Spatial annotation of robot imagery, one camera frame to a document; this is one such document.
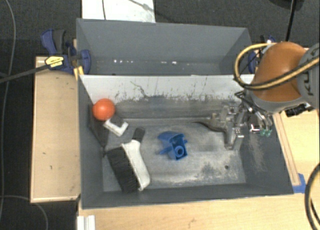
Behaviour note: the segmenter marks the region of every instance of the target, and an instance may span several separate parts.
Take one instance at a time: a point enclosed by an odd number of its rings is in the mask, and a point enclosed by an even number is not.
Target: brush
[[[140,154],[140,143],[145,134],[143,128],[134,131],[131,142],[106,152],[111,168],[122,192],[142,191],[150,183],[150,176]]]

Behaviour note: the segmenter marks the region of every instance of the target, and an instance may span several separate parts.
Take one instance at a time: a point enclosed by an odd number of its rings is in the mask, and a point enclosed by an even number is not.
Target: wooden board
[[[38,57],[36,66],[44,64]],[[80,194],[74,76],[45,70],[35,75],[30,200],[74,200]]]
[[[310,229],[303,195],[96,209],[96,230]]]
[[[276,113],[273,115],[273,121],[274,121],[275,128],[280,140],[282,152],[284,155],[284,160],[288,168],[291,183],[292,185],[295,186],[295,185],[300,185],[301,182],[299,179],[298,171],[297,171],[295,161],[289,145],[287,132],[284,126],[284,122],[283,122],[284,117],[285,117],[285,114],[281,115],[279,113]]]
[[[312,111],[287,118],[285,113],[281,113],[281,118],[295,166],[308,178],[320,160],[319,115]]]

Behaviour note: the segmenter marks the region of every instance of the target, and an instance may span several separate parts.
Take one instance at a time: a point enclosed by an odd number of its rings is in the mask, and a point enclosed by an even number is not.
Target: orange ball
[[[98,100],[92,107],[93,116],[97,120],[106,121],[110,119],[116,112],[114,103],[107,98]]]

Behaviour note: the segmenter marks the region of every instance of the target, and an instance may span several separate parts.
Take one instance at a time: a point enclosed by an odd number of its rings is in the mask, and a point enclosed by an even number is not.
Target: blue tape
[[[305,193],[305,189],[306,189],[306,181],[305,181],[305,177],[304,175],[298,173],[299,179],[300,179],[300,185],[293,185],[293,191],[294,193]]]

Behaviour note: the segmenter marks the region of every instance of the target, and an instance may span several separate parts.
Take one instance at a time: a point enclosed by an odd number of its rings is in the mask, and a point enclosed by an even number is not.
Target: black carpet
[[[246,27],[253,42],[260,35],[286,36],[291,3],[287,0],[153,0],[157,22]],[[15,14],[17,43],[12,73],[34,67],[37,54],[45,54],[40,34],[49,28],[65,29],[76,37],[76,18],[81,0],[9,0]],[[320,0],[297,6],[290,40],[303,46],[319,42]],[[0,0],[0,72],[9,67],[13,38],[12,22]],[[5,86],[0,85],[0,106]],[[33,120],[33,77],[12,81],[9,86],[4,135],[5,194],[29,196]],[[49,229],[74,229],[75,202],[42,204]],[[0,229],[44,229],[41,211],[28,202],[8,198],[4,202]]]

